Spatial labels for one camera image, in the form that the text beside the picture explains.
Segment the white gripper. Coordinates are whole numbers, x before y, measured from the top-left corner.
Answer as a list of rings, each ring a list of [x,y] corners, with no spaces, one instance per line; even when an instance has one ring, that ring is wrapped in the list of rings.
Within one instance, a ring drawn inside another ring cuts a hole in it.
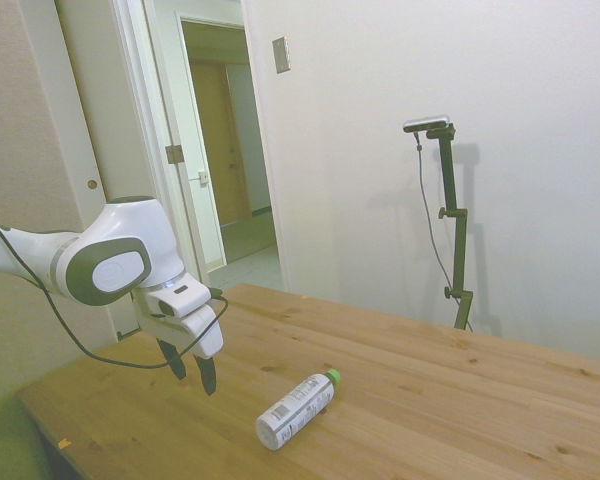
[[[224,345],[216,313],[210,306],[208,289],[164,289],[132,291],[138,323],[142,330],[158,338],[158,346],[178,380],[186,378],[184,362],[177,350],[190,344],[205,393],[217,388],[213,356]]]

